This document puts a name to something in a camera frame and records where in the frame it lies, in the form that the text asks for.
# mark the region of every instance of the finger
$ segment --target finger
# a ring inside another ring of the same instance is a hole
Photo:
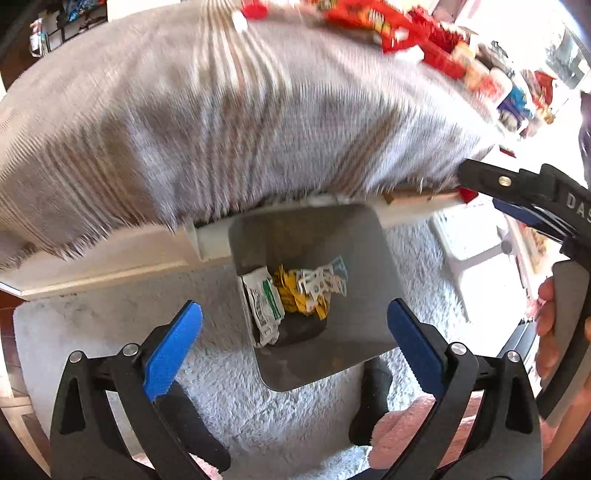
[[[546,278],[546,280],[544,280],[544,283],[542,283],[542,285],[540,285],[540,288],[538,288],[538,296],[542,300],[546,300],[546,301],[554,300],[554,278],[553,277]]]
[[[552,371],[551,367],[547,367],[543,364],[539,364],[538,363],[538,355],[535,356],[535,370],[538,372],[538,376],[541,379],[545,379],[546,377],[548,377],[548,375],[550,374],[550,372]]]
[[[591,342],[591,317],[585,320],[585,337]]]
[[[591,375],[585,381],[583,388],[573,400],[573,405],[589,404],[591,402]]]
[[[558,362],[558,345],[552,333],[540,337],[540,350],[535,358],[538,375],[545,378]]]
[[[538,315],[536,316],[536,322],[538,324],[535,328],[536,333],[540,336],[547,335],[552,330],[555,319],[556,304],[553,301],[547,301],[538,310]]]

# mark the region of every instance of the fuzzy blanket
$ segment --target fuzzy blanket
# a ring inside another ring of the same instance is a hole
[[[11,86],[0,268],[269,198],[449,184],[500,140],[486,108],[428,66],[280,15],[238,33],[234,10],[203,0],[131,15]]]

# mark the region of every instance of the white shaggy rug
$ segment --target white shaggy rug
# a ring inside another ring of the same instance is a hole
[[[499,318],[495,325],[467,325],[428,222],[397,226],[385,234],[407,301],[419,319],[435,324],[448,341],[466,339],[475,353],[499,351],[522,312]],[[496,228],[491,225],[461,241],[481,242],[486,248],[493,235]],[[482,290],[487,291],[486,278]],[[232,467],[223,474],[225,479],[335,480],[367,468],[367,448],[352,447],[348,441],[349,423],[359,407],[362,367],[286,393],[267,389],[248,345],[231,265],[20,306],[15,312],[18,352],[46,432],[71,351],[111,355],[128,342],[141,342],[155,326],[169,322],[187,299],[202,305],[203,332],[177,379],[211,432],[230,450]],[[496,335],[475,340],[466,334],[474,329],[494,330]],[[384,358],[394,375],[389,405],[405,408],[420,394],[418,384],[398,350]],[[141,447],[121,405],[116,398],[112,404],[131,453],[138,453]]]

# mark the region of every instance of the trash can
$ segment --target trash can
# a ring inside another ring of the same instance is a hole
[[[253,212],[234,221],[229,242],[238,276],[264,266],[273,274],[280,264],[313,270],[339,255],[348,272],[347,296],[332,294],[326,320],[286,312],[277,344],[254,349],[270,389],[292,390],[396,347],[386,311],[404,294],[373,209],[351,204]],[[238,280],[252,336],[256,326]],[[298,329],[310,322],[312,328]]]

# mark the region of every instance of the red package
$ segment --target red package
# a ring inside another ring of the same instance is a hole
[[[326,18],[345,27],[375,30],[382,36],[384,53],[414,47],[430,33],[428,28],[413,24],[402,12],[379,0],[338,0],[336,8],[326,12]],[[396,39],[399,28],[408,32],[403,40]]]
[[[451,53],[460,41],[465,41],[464,35],[445,30],[423,7],[413,7],[408,12],[413,23],[429,29],[429,41],[447,53]]]
[[[253,20],[262,20],[269,14],[266,0],[242,0],[242,15]]]

